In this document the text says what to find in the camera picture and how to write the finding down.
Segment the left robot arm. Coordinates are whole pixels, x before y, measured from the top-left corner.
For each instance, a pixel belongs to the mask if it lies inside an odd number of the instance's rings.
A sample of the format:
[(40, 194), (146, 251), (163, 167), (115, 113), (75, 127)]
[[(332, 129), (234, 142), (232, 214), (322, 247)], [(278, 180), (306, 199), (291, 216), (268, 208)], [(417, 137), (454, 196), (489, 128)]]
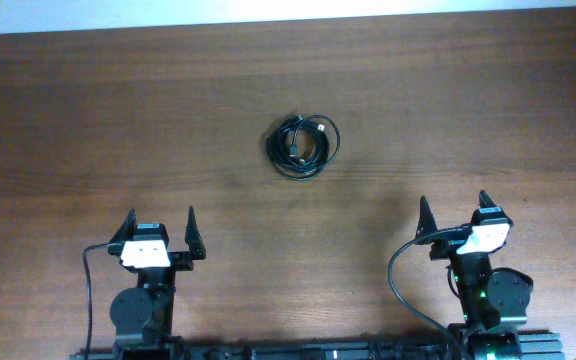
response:
[(137, 276), (137, 283), (121, 291), (110, 305), (115, 326), (115, 359), (181, 359), (183, 340), (172, 334), (175, 278), (179, 272), (194, 269), (206, 258), (195, 212), (188, 211), (185, 251), (171, 251), (166, 227), (162, 223), (142, 223), (130, 210), (125, 221), (109, 241), (108, 253)]

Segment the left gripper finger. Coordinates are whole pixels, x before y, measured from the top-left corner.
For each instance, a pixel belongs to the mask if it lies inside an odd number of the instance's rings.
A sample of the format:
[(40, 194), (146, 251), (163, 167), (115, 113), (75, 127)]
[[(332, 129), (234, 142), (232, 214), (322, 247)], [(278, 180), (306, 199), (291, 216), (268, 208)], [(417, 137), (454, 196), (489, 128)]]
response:
[(136, 210), (131, 208), (116, 233), (112, 236), (109, 243), (116, 244), (116, 243), (123, 243), (129, 241), (133, 238), (134, 232), (136, 229)]
[(196, 222), (195, 211), (192, 206), (189, 207), (184, 241), (188, 246), (188, 250), (193, 260), (206, 259), (206, 248), (200, 235)]

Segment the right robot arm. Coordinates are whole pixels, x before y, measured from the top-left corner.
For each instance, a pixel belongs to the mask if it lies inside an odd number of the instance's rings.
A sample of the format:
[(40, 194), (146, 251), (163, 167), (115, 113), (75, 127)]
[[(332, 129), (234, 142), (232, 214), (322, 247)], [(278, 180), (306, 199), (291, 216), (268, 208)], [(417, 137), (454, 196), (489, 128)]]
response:
[(430, 247), (432, 261), (447, 260), (452, 288), (464, 316), (448, 329), (456, 359), (519, 359), (517, 329), (527, 322), (533, 280), (511, 268), (494, 268), (490, 256), (501, 250), (513, 221), (485, 191), (471, 220), (440, 229), (425, 197), (419, 200), (415, 234), (418, 245)]

